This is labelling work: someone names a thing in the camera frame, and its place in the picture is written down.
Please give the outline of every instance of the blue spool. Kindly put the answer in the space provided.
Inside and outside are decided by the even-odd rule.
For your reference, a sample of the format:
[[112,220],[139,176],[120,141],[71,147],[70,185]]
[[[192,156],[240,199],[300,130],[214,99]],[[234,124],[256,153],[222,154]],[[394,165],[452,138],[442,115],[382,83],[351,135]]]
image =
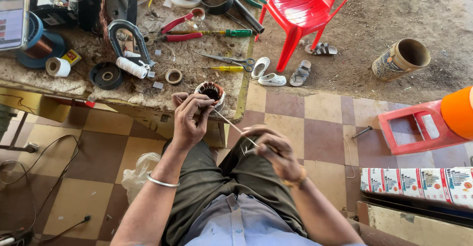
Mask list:
[[18,61],[25,65],[28,68],[34,69],[45,69],[46,61],[49,58],[62,57],[66,52],[66,44],[64,43],[64,39],[54,32],[44,30],[43,22],[36,16],[34,13],[29,13],[29,20],[28,20],[28,45],[27,49],[33,47],[38,41],[41,39],[41,36],[44,35],[46,38],[51,40],[54,44],[52,48],[52,52],[42,59],[35,59],[28,55],[26,55],[22,51],[17,51]]

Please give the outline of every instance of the screwdriver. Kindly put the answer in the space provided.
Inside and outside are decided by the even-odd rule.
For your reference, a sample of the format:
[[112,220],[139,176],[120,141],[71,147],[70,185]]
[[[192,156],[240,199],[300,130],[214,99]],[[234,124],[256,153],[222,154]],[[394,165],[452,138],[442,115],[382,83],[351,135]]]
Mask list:
[[253,34],[251,29],[238,29],[225,31],[169,31],[170,34],[188,34],[188,33],[202,33],[202,34],[224,34],[225,36],[251,36]]
[[220,66],[220,67],[202,67],[208,69],[219,69],[220,71],[228,70],[228,71],[243,71],[242,66]]

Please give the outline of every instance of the red-handled pliers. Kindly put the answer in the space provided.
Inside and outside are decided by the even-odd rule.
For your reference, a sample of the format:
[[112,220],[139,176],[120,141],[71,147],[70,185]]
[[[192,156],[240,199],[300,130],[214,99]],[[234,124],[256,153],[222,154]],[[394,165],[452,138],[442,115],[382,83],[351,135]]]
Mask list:
[[167,25],[164,25],[161,28],[161,31],[159,31],[159,35],[157,36],[158,40],[161,40],[163,42],[179,42],[179,41],[186,41],[189,39],[193,38],[198,38],[202,37],[202,33],[188,33],[188,34],[180,34],[180,35],[165,35],[169,30],[173,29],[176,25],[181,24],[185,22],[186,20],[189,20],[194,16],[193,13],[189,13],[186,16],[182,16],[177,18],[176,20],[170,22]]

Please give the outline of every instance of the yellow screwdriver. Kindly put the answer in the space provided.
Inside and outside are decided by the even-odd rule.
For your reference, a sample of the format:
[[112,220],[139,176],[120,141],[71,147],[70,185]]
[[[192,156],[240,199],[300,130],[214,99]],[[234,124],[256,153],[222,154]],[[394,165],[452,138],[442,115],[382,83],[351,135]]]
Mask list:
[[220,71],[229,70],[229,71],[243,71],[242,66],[220,66],[220,67],[202,67],[208,69],[219,69]]

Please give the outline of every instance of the dirty table surface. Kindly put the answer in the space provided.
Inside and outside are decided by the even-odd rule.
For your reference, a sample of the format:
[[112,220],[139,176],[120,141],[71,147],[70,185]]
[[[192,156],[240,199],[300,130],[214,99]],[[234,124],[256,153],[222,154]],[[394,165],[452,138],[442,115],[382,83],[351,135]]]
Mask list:
[[[163,6],[165,0],[153,0],[150,9],[154,10],[158,17],[148,13],[148,2],[138,6],[137,26],[142,34],[150,31],[159,31],[160,27],[171,20],[184,16],[190,9],[184,9],[173,5],[171,8]],[[256,8],[245,6],[251,13]],[[202,27],[199,30],[225,30],[243,29],[236,23],[224,16],[212,16],[206,14]],[[121,86],[114,90],[101,90],[88,79],[90,69],[99,62],[114,62],[115,56],[112,49],[106,49],[102,38],[92,32],[84,32],[79,28],[53,29],[63,36],[69,48],[76,50],[82,56],[82,60],[71,68],[66,78],[55,78],[46,73],[45,70],[26,68],[16,60],[14,51],[0,52],[0,86],[34,90],[34,92],[45,94],[56,94],[69,98],[94,100],[101,103],[124,104],[140,108],[171,113],[174,107],[171,102],[171,94],[176,92],[193,93],[195,88],[202,82],[212,81],[223,87],[226,93],[225,106],[220,113],[228,119],[234,119],[237,111],[244,111],[243,106],[237,106],[242,82],[243,72],[226,72],[201,69],[201,67],[224,66],[218,62],[200,56],[199,53],[219,55],[233,58],[246,58],[251,37],[224,37],[221,35],[204,35],[202,38],[191,39],[183,42],[155,43],[147,47],[151,60],[156,65],[151,71],[156,72],[155,77],[139,79],[132,75],[125,75]],[[187,30],[186,24],[180,24],[172,31]],[[161,55],[154,55],[155,50],[160,49]],[[165,73],[177,68],[183,73],[183,81],[178,86],[171,86],[165,80]],[[163,89],[152,87],[157,81],[164,84]],[[210,116],[210,119],[221,120],[219,116]]]

